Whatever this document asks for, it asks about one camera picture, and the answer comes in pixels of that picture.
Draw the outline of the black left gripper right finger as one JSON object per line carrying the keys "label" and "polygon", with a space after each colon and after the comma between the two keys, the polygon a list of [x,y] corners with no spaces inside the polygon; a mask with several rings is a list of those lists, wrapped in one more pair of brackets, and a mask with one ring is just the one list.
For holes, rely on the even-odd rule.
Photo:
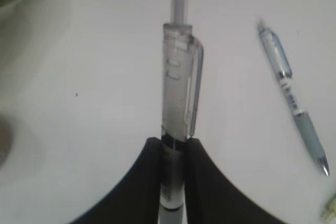
{"label": "black left gripper right finger", "polygon": [[184,165],[188,223],[284,223],[233,185],[200,140],[186,141]]}

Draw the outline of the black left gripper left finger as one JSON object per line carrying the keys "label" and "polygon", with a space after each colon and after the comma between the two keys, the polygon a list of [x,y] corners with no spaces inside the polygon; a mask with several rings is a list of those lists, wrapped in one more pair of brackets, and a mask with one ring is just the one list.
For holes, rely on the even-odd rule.
{"label": "black left gripper left finger", "polygon": [[73,223],[158,223],[161,141],[150,137],[121,181]]}

